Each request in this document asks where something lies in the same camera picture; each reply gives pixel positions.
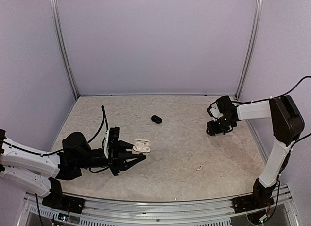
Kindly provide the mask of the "white earbud charging case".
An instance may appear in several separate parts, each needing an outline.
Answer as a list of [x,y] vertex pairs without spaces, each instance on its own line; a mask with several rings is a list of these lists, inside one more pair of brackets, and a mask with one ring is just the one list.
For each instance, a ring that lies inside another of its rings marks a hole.
[[148,154],[151,152],[151,142],[147,139],[135,139],[132,147],[133,154]]

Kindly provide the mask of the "black oval charging case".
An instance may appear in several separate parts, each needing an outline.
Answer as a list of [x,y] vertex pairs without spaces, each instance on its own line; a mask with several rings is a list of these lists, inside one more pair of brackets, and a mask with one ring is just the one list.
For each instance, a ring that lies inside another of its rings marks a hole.
[[152,120],[154,123],[156,123],[156,124],[161,124],[161,123],[162,123],[162,119],[161,119],[159,116],[157,116],[157,115],[152,115],[152,116],[151,116],[151,120]]

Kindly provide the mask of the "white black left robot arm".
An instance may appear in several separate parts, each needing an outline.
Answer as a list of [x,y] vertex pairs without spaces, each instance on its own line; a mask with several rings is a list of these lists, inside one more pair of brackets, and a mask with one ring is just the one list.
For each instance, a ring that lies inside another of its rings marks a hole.
[[135,139],[134,143],[119,140],[119,127],[106,132],[101,148],[92,149],[81,132],[73,132],[63,139],[63,148],[43,152],[18,144],[0,131],[0,176],[17,182],[28,191],[49,201],[58,209],[68,204],[62,194],[60,181],[82,176],[82,170],[100,173],[110,170],[114,176],[146,159],[151,142]]

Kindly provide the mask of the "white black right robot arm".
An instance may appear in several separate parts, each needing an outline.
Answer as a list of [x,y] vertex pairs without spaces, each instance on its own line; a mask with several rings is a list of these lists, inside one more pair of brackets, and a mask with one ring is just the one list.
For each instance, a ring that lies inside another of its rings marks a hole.
[[265,129],[271,132],[272,147],[265,167],[255,180],[250,195],[236,197],[236,212],[259,209],[274,204],[273,191],[279,185],[282,172],[287,167],[292,149],[303,140],[305,122],[290,95],[239,103],[229,96],[221,96],[207,108],[211,120],[207,122],[209,136],[225,135],[233,131],[239,122],[265,121]]

